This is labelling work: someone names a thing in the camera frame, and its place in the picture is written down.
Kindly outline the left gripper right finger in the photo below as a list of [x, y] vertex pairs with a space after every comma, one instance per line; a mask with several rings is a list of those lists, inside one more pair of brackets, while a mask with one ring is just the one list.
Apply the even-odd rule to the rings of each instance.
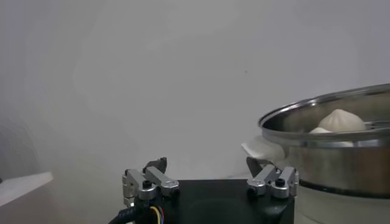
[[294, 167], [278, 168], [266, 159], [246, 158], [252, 175], [247, 180], [249, 198], [258, 198], [270, 194], [277, 199], [297, 196], [299, 173]]

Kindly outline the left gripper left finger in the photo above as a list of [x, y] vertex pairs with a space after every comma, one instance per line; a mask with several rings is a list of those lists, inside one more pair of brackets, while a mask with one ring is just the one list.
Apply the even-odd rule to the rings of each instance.
[[122, 175], [122, 194], [124, 205], [135, 206], [135, 200], [153, 200], [159, 196], [177, 198], [180, 184], [165, 175], [167, 157], [149, 161], [142, 169], [126, 169]]

